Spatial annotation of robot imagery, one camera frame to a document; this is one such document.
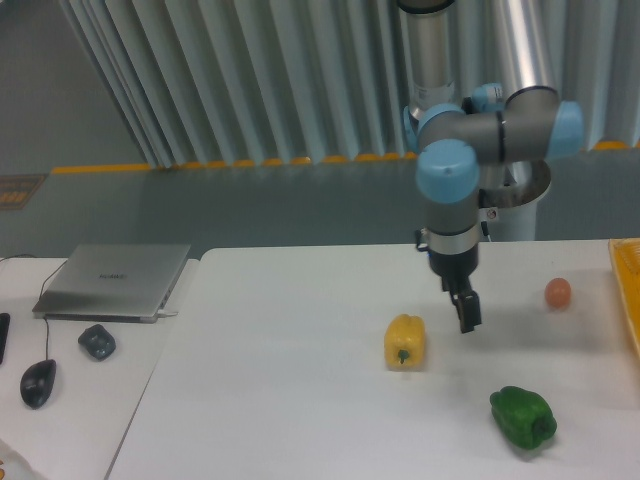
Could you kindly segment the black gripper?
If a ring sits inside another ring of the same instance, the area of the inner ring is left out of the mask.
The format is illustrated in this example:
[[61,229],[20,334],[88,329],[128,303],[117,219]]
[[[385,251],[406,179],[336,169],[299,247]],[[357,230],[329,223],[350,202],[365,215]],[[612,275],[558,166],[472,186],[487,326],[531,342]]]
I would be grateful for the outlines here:
[[431,270],[441,279],[442,291],[449,293],[452,305],[456,306],[460,331],[463,334],[474,331],[482,324],[479,296],[470,292],[470,276],[479,263],[479,246],[454,255],[429,249],[428,255]]

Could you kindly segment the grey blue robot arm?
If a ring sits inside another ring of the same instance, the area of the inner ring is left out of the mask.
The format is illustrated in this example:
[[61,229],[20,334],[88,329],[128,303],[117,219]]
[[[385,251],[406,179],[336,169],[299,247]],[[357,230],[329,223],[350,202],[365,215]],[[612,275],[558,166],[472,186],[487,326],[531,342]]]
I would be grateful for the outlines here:
[[550,161],[576,154],[584,138],[578,103],[554,84],[539,5],[490,5],[501,77],[453,101],[450,1],[401,1],[413,92],[403,113],[418,157],[416,183],[426,220],[416,247],[456,309],[460,329],[481,322],[470,277],[484,233],[482,214],[535,203],[550,183]]

